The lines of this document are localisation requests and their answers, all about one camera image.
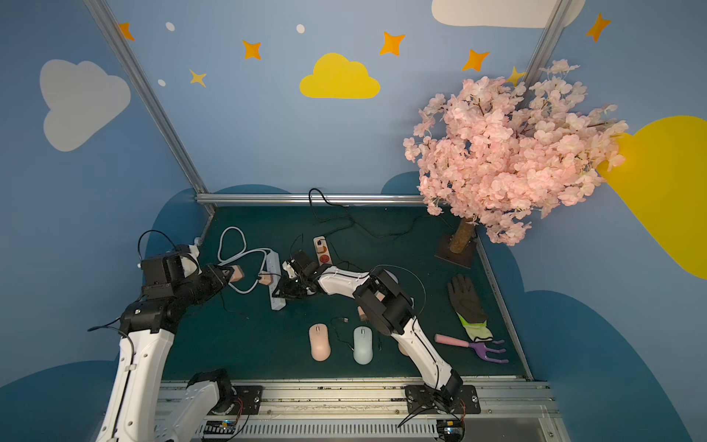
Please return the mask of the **white power strip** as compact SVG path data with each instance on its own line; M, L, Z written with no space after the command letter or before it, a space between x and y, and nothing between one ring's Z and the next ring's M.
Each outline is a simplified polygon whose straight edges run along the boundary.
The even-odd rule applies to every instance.
M268 252L266 254L264 272L271 278L271 283L268 285L271 310L281 311L286 307L286 301L284 298L279 298L275 295L282 276L281 263L277 252Z

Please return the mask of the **pink USB charger plug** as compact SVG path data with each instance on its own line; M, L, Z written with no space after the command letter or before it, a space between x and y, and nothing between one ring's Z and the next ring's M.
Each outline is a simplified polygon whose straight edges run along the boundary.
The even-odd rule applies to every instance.
M368 321L368 317L366 316L366 313L364 312L364 310L361 307L357 308L357 312L358 312L358 316L359 316L359 319L361 320L361 322Z

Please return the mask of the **pink USB charger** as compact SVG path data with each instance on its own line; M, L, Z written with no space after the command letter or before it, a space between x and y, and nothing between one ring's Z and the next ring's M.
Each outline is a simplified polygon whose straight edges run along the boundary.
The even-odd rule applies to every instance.
M239 265L231 266L232 274L230 276L230 283L236 283L240 281L244 276L244 272Z
M274 277L267 272L260 272L258 275L258 283L261 285L272 285Z

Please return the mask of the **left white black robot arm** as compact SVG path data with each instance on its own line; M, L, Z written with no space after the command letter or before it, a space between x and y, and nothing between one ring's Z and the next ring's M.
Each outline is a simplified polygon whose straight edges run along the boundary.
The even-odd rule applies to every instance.
M231 282L233 266L206 265L170 298L131 305L116 331L119 363L97 441L189 441L208 414L242 406L223 368L194 375L169 416L156 424L156 406L169 350L187 308L213 298Z

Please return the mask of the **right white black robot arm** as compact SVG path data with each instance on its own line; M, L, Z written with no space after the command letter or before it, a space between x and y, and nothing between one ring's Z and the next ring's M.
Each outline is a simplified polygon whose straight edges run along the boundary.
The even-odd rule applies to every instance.
M427 338L411 297L390 272L382 266L362 273L342 270L315 262L300 250L282 263L275 294L278 298L300 299L316 293L354 299L367 320L381 334L392 337L412 359L436 407L451 410L463 381Z

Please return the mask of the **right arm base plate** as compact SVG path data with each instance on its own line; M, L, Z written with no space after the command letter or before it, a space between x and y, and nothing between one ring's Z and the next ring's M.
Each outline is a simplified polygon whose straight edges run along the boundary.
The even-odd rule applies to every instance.
M444 399L425 385L406 385L404 399L409 414L480 414L481 400L472 385L462 385L452 399Z

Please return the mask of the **light blue wireless mouse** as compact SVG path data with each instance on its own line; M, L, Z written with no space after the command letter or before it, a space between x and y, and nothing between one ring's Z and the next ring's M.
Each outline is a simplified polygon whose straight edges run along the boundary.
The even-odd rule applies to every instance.
M373 359L373 333L366 326L356 327L353 331L353 359L361 366L368 365Z

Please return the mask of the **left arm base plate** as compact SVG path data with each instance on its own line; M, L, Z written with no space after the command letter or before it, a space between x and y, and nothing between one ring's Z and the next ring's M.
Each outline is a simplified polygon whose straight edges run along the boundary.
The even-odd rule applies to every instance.
M263 402L263 386L232 386L224 398L218 400L211 414L215 415L257 415Z

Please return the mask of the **pink wireless mouse front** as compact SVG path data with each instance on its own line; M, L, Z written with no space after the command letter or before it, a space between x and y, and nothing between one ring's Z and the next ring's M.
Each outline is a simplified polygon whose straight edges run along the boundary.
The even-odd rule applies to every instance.
M326 324L317 323L309 328L309 342L312 358L323 362L331 356L329 329Z

